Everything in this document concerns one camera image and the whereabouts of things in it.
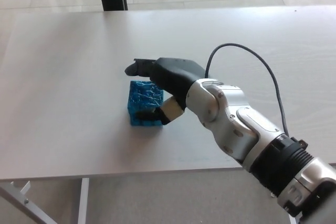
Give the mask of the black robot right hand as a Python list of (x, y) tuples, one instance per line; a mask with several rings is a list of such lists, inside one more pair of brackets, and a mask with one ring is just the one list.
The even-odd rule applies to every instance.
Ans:
[(160, 89), (172, 96), (161, 105), (139, 109), (134, 116), (140, 122), (159, 121), (167, 125), (186, 109), (186, 97), (191, 85), (205, 77), (205, 70), (195, 61), (180, 58), (135, 59), (126, 67), (127, 76), (148, 77)]

